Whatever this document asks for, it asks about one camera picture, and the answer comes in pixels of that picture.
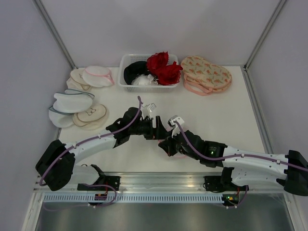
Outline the white mesh pink-zipper laundry bag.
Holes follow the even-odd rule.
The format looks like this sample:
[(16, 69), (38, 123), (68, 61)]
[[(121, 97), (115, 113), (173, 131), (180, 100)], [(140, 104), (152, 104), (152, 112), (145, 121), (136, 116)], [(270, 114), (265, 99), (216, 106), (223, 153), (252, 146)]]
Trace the white mesh pink-zipper laundry bag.
[(187, 156), (185, 156), (183, 154), (176, 154), (176, 155), (170, 156), (169, 158), (172, 159), (172, 160), (177, 160), (177, 159), (184, 159), (186, 157)]

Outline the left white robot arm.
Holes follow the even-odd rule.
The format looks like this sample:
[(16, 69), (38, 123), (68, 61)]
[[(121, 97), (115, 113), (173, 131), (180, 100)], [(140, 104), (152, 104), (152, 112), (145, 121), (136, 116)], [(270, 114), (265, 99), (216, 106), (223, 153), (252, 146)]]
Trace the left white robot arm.
[(140, 109), (131, 107), (122, 118), (96, 136), (75, 143), (54, 140), (35, 166), (41, 176), (40, 186), (47, 185), (51, 191), (60, 190), (67, 184), (76, 184), (78, 190), (105, 190), (105, 173), (96, 164), (80, 166), (78, 163), (126, 143), (132, 135), (140, 135), (147, 140), (163, 140), (167, 130), (159, 116), (143, 117)]

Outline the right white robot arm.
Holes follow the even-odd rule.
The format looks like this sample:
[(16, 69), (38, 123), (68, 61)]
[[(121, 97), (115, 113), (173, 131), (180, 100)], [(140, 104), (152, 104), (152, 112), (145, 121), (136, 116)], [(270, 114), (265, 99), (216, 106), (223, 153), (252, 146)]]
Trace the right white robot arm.
[(308, 194), (308, 162), (295, 150), (287, 154), (248, 152), (224, 143), (204, 141), (189, 130), (175, 136), (168, 134), (158, 146), (168, 156), (180, 153), (207, 167), (221, 167), (219, 183), (225, 190), (235, 186), (280, 185), (294, 195)]

